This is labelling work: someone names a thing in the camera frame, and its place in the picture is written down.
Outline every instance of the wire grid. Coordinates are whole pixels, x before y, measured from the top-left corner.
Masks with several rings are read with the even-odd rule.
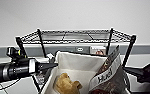
[[[108,43],[110,30],[41,31],[43,44]],[[40,44],[38,32],[21,37],[23,44]],[[130,42],[131,36],[113,30],[111,43]]]

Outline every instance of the wire rack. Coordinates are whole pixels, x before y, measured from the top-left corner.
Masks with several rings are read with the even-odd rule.
[[[45,58],[47,56],[44,44],[108,43],[106,47],[106,55],[108,55],[110,43],[129,42],[129,46],[122,64],[123,67],[125,67],[126,65],[127,59],[130,55],[135,40],[136,40],[135,35],[130,36],[125,33],[116,31],[113,28],[111,28],[110,30],[64,30],[64,31],[56,31],[56,30],[44,31],[37,29],[36,32],[33,32],[31,34],[25,35],[23,37],[16,37],[16,42],[18,46],[26,56],[27,54],[23,44],[41,44]],[[38,91],[41,92],[43,87],[39,89],[40,87],[38,86],[36,81],[35,85]]]
[[[21,37],[23,44],[69,44],[69,43],[111,43],[130,42],[131,36],[116,30],[70,30],[70,31],[40,31]]]

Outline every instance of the bread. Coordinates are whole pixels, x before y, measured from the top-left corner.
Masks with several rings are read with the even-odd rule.
[[[82,85],[79,81],[72,82],[67,73],[62,73],[57,79],[54,88],[60,94],[80,94],[79,89]]]

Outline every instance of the black wire shelf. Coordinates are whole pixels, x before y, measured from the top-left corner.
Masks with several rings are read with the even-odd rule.
[[[130,42],[131,36],[113,30],[40,31],[43,44]],[[23,44],[41,44],[38,31],[21,37]]]

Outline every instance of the plastic bag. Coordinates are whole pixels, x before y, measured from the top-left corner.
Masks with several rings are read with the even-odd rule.
[[[91,79],[89,94],[125,94],[125,89],[119,46],[117,46]]]

